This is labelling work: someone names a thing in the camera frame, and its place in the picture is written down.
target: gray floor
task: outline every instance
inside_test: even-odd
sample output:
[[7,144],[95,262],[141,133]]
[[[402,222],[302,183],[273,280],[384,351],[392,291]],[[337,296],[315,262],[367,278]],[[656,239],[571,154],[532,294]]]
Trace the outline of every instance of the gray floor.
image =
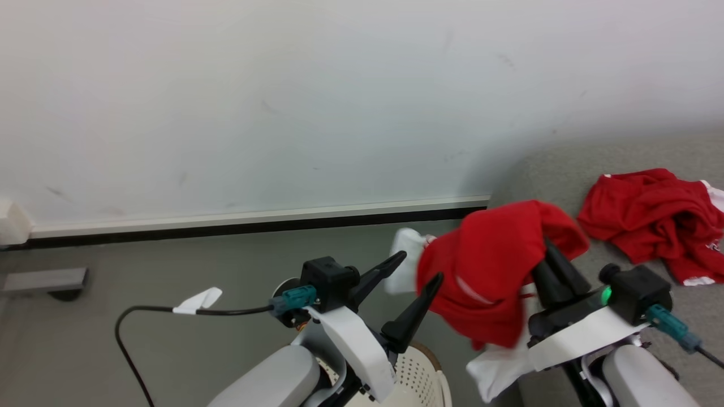
[[[442,234],[457,222],[409,224]],[[367,270],[383,260],[402,225],[270,232],[82,248],[0,253],[0,273],[89,267],[90,286],[74,303],[47,295],[9,301],[0,320],[0,406],[143,406],[145,401],[113,338],[116,317],[136,304],[175,305],[211,286],[215,305],[263,305],[275,287],[298,276],[305,260],[333,256]],[[379,329],[413,296],[382,288],[361,316]],[[158,406],[205,406],[266,355],[295,336],[270,316],[184,317],[134,314],[122,328]],[[465,373],[476,354],[464,337],[429,314],[416,337],[440,360],[456,407],[480,406]],[[510,391],[496,406],[519,406]]]

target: green led light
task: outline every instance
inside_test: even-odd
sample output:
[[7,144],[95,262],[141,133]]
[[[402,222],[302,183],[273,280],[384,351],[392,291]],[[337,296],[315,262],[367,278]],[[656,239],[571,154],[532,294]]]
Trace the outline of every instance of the green led light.
[[601,304],[608,305],[609,298],[611,298],[611,287],[606,287],[605,290],[601,291]]

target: white wall outlet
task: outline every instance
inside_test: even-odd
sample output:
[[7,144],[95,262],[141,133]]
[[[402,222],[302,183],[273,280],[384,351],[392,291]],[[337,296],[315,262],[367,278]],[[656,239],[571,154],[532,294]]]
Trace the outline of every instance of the white wall outlet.
[[0,246],[28,241],[32,224],[17,203],[0,199]]

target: perforated basket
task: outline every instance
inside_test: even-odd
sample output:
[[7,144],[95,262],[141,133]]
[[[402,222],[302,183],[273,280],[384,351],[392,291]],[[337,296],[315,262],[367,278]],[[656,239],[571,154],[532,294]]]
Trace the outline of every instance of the perforated basket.
[[[319,364],[327,371],[334,384],[337,374],[324,362]],[[412,342],[395,364],[397,383],[392,394],[382,403],[370,401],[367,394],[358,393],[348,407],[452,407],[450,388],[435,355],[424,345]]]

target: red cloth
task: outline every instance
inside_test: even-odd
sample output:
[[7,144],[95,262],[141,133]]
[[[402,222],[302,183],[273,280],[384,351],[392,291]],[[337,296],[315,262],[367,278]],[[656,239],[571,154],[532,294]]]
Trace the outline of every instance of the red cloth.
[[680,283],[709,277],[724,282],[718,240],[724,213],[702,182],[663,168],[602,175],[588,193],[578,221],[591,237],[607,240],[638,264],[664,258]]
[[459,229],[423,251],[417,291],[444,273],[430,309],[471,338],[475,349],[485,343],[512,348],[525,322],[518,291],[545,257],[544,236],[569,259],[588,248],[576,223],[549,203],[524,201],[469,214]]

